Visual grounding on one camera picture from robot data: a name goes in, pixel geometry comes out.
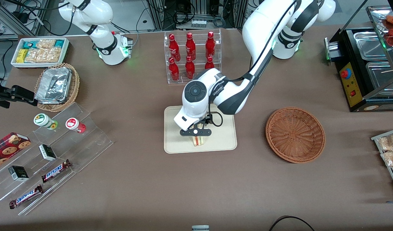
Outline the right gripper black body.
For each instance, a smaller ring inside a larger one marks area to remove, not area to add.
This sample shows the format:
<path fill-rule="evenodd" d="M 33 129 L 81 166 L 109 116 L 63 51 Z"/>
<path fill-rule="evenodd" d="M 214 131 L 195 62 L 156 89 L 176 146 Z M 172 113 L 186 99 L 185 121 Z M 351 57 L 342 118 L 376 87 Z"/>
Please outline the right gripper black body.
<path fill-rule="evenodd" d="M 10 102 L 7 99 L 11 98 L 12 88 L 2 87 L 0 88 L 0 107 L 9 108 Z"/>

